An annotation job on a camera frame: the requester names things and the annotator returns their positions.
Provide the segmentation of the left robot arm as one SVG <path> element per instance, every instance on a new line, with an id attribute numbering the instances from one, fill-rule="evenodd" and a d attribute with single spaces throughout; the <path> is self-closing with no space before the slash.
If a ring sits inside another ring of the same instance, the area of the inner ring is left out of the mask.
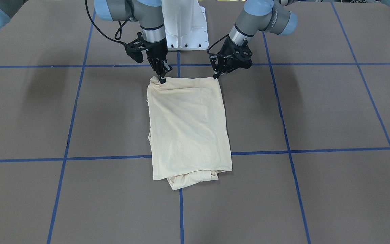
<path id="1" fill-rule="evenodd" d="M 288 36 L 297 28 L 298 17 L 292 12 L 284 9 L 294 2 L 323 2 L 330 3 L 337 15 L 335 3 L 351 4 L 377 4 L 390 8 L 390 0 L 248 0 L 243 5 L 243 9 L 235 21 L 228 34 L 216 41 L 207 49 L 209 60 L 213 70 L 213 78 L 218 79 L 222 74 L 244 68 L 249 69 L 253 63 L 251 61 L 252 52 L 248 43 L 257 32 L 273 33 L 280 36 Z M 220 41 L 224 40 L 223 46 L 217 53 L 210 50 Z M 291 66 L 291 65 L 390 65 L 390 62 L 274 62 L 256 63 L 254 65 Z"/>

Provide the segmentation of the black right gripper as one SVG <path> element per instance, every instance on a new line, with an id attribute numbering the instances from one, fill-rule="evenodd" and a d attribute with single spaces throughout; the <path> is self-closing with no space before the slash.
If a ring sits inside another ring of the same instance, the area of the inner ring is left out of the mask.
<path id="1" fill-rule="evenodd" d="M 143 62 L 142 51 L 146 52 L 147 60 L 158 75 L 160 84 L 164 84 L 166 81 L 166 75 L 172 71 L 172 66 L 167 62 L 167 39 L 152 43 L 147 41 L 142 33 L 137 33 L 137 39 L 125 46 L 125 51 L 135 62 Z"/>

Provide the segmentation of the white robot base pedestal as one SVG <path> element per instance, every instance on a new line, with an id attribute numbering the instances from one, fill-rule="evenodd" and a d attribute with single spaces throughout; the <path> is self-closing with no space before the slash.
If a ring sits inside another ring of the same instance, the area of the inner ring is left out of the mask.
<path id="1" fill-rule="evenodd" d="M 209 46 L 205 8 L 197 0 L 163 0 L 169 51 L 199 51 Z"/>

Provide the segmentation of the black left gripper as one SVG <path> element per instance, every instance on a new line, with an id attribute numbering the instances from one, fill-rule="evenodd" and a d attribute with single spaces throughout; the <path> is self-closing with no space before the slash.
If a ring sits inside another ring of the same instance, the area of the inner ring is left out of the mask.
<path id="1" fill-rule="evenodd" d="M 238 68 L 249 69 L 252 65 L 252 52 L 248 46 L 248 40 L 244 39 L 241 46 L 235 44 L 232 39 L 225 35 L 212 44 L 209 49 L 225 39 L 223 46 L 216 54 L 209 53 L 209 59 L 213 68 L 213 79 L 218 79 L 222 74 L 228 74 Z"/>

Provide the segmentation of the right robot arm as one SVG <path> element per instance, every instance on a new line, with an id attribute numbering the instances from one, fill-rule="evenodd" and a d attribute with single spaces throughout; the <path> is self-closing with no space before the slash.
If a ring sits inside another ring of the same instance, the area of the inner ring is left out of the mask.
<path id="1" fill-rule="evenodd" d="M 166 81 L 161 0 L 0 0 L 0 65 L 81 65 L 90 27 Z"/>

